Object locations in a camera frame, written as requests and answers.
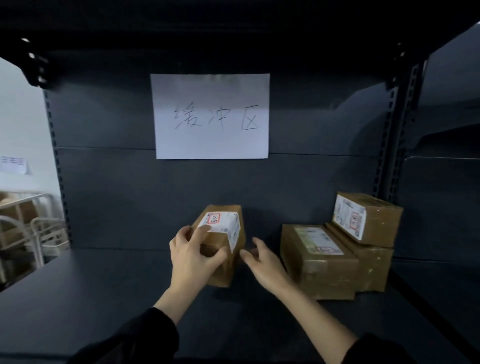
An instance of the person's right hand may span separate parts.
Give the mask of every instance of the person's right hand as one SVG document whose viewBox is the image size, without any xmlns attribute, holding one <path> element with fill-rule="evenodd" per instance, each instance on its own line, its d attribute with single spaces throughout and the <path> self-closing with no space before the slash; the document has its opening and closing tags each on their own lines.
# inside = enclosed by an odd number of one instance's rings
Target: person's right hand
<svg viewBox="0 0 480 364">
<path fill-rule="evenodd" d="M 253 243 L 258 249 L 258 259 L 244 249 L 240 250 L 240 256 L 250 267 L 257 281 L 267 291 L 278 297 L 282 292 L 293 287 L 294 283 L 283 269 L 278 256 L 268 249 L 263 241 L 253 238 Z"/>
</svg>

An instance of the forearm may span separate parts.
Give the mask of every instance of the forearm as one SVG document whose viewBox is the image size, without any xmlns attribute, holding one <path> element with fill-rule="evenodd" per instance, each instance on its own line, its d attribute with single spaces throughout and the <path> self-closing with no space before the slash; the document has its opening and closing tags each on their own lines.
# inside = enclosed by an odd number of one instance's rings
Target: forearm
<svg viewBox="0 0 480 364">
<path fill-rule="evenodd" d="M 194 292 L 192 289 L 175 289 L 170 287 L 162 294 L 162 297 L 160 297 L 154 307 L 170 317 L 173 323 L 177 325 L 196 295 L 197 292 Z"/>
<path fill-rule="evenodd" d="M 323 360 L 340 364 L 357 337 L 295 285 L 277 295 L 300 323 Z"/>
</svg>

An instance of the upper shelf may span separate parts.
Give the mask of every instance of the upper shelf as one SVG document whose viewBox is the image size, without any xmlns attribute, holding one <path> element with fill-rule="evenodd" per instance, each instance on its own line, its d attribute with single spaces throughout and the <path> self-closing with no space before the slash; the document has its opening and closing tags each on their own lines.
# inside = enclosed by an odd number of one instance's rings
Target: upper shelf
<svg viewBox="0 0 480 364">
<path fill-rule="evenodd" d="M 0 14 L 0 32 L 27 37 L 42 50 L 198 49 L 218 57 L 233 50 L 289 70 L 337 68 L 383 77 L 480 20 L 461 7 L 437 7 L 433 14 L 408 6 L 294 0 L 11 1 Z"/>
</svg>

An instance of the person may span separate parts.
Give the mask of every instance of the person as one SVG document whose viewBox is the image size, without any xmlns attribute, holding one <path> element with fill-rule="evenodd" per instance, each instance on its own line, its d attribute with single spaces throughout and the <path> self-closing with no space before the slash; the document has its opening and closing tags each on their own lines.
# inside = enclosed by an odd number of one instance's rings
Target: person
<svg viewBox="0 0 480 364">
<path fill-rule="evenodd" d="M 170 241 L 173 264 L 169 288 L 153 308 L 125 324 L 112 337 L 81 349 L 69 364 L 166 363 L 179 347 L 176 325 L 227 257 L 226 248 L 213 257 L 200 254 L 210 227 L 197 228 L 190 240 L 185 226 Z M 290 279 L 280 259 L 257 238 L 253 253 L 241 250 L 258 282 L 275 295 L 298 320 L 326 364 L 415 363 L 401 346 L 372 334 L 358 339 Z"/>
</svg>

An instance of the person's left hand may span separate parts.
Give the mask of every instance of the person's left hand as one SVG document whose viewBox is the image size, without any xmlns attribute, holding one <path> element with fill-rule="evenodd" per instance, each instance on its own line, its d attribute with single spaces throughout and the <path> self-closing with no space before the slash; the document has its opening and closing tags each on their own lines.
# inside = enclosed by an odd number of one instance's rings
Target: person's left hand
<svg viewBox="0 0 480 364">
<path fill-rule="evenodd" d="M 186 235 L 190 229 L 190 226 L 184 226 L 170 241 L 170 256 L 173 264 L 170 288 L 188 289 L 196 296 L 215 269 L 225 261 L 228 253 L 223 247 L 211 258 L 201 255 L 200 244 L 208 234 L 210 226 L 203 225 L 195 229 L 192 238 L 188 241 Z"/>
</svg>

